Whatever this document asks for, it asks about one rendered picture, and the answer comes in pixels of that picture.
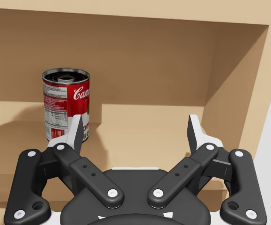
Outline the pale wooden shelf unit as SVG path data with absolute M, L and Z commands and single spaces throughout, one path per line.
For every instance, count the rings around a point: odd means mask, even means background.
M 44 150 L 41 75 L 90 73 L 101 170 L 170 170 L 188 116 L 226 150 L 260 155 L 271 101 L 271 0 L 0 0 L 0 218 L 19 154 Z

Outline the red and white can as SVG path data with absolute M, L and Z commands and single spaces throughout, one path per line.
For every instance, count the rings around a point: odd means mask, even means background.
M 43 72 L 46 138 L 68 133 L 73 116 L 81 115 L 83 141 L 89 136 L 90 74 L 75 68 L 54 68 Z

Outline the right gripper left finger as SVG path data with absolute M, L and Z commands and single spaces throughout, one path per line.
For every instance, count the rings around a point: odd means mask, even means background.
M 48 179 L 58 177 L 77 195 L 87 188 L 105 207 L 124 201 L 123 191 L 88 158 L 80 156 L 83 140 L 81 115 L 74 115 L 66 135 L 51 139 L 44 152 L 20 153 L 4 214 L 4 223 L 45 223 L 52 210 L 42 197 Z

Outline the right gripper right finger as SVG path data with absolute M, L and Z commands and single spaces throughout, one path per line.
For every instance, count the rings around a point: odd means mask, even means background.
M 191 155 L 150 188 L 147 194 L 150 206 L 164 208 L 184 188 L 197 195 L 212 178 L 219 178 L 229 192 L 219 211 L 225 223 L 266 223 L 252 155 L 242 149 L 226 151 L 220 139 L 203 133 L 195 114 L 189 115 L 187 138 Z

